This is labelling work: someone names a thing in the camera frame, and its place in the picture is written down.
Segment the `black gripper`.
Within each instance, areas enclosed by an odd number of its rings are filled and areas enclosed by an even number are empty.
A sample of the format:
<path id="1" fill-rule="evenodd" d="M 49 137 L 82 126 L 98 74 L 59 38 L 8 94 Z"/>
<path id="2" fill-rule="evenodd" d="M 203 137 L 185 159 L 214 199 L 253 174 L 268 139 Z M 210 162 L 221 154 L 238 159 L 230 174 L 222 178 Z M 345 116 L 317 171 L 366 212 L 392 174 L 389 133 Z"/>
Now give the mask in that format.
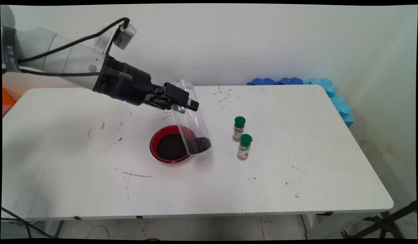
<path id="1" fill-rule="evenodd" d="M 121 72 L 131 79 L 113 75 L 98 76 L 92 89 L 94 92 L 136 106 L 145 104 L 161 110 L 171 110 L 173 106 L 178 106 L 184 110 L 198 111 L 199 103 L 191 99 L 187 91 L 168 82 L 164 86 L 154 85 L 150 74 L 119 62 L 110 55 L 105 56 L 101 72 Z"/>

